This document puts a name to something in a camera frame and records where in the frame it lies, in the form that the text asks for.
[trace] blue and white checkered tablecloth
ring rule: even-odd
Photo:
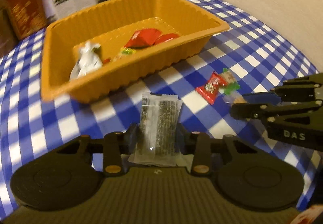
[[[180,122],[191,131],[215,138],[235,134],[295,166],[305,187],[298,208],[304,209],[315,188],[320,162],[318,152],[271,140],[261,123],[236,121],[222,96],[214,105],[194,88],[205,83],[212,71],[230,68],[241,86],[240,93],[268,91],[285,79],[318,71],[282,36],[243,10],[222,0],[189,0],[230,24],[230,30],[214,35],[200,54],[147,76],[92,105],[79,104],[69,96],[53,102],[40,99],[40,63],[44,30],[24,39],[0,62],[0,218],[17,204],[10,178],[23,164],[80,134],[102,138],[139,122],[142,93],[176,94],[184,102]],[[95,169],[102,169],[95,156]]]

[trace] brown package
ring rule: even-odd
[[[6,0],[10,20],[18,39],[23,39],[47,24],[41,0]]]
[[[8,54],[18,43],[13,31],[5,3],[0,0],[0,57]]]

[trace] copper screw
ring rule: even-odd
[[[116,174],[121,171],[121,167],[119,167],[117,165],[110,165],[105,168],[105,171],[108,173],[111,173],[111,174]]]
[[[193,168],[193,170],[196,172],[196,173],[208,173],[210,168],[206,165],[197,165]]]

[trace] red plastic packet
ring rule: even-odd
[[[156,28],[146,28],[136,31],[124,47],[145,47],[152,46],[162,32]]]
[[[154,45],[158,45],[158,44],[163,43],[163,42],[171,41],[171,40],[173,40],[175,38],[178,38],[178,37],[179,37],[179,35],[177,35],[176,33],[170,33],[170,34],[162,35],[159,38],[157,38]]]
[[[209,81],[195,90],[210,104],[213,105],[219,92],[219,87],[226,86],[227,82],[217,73],[213,72]]]

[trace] logo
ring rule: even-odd
[[[290,134],[288,130],[284,130],[284,136],[287,138],[291,137],[292,139],[305,140],[305,134],[300,133],[299,135],[297,135],[295,132],[292,132],[292,134]]]

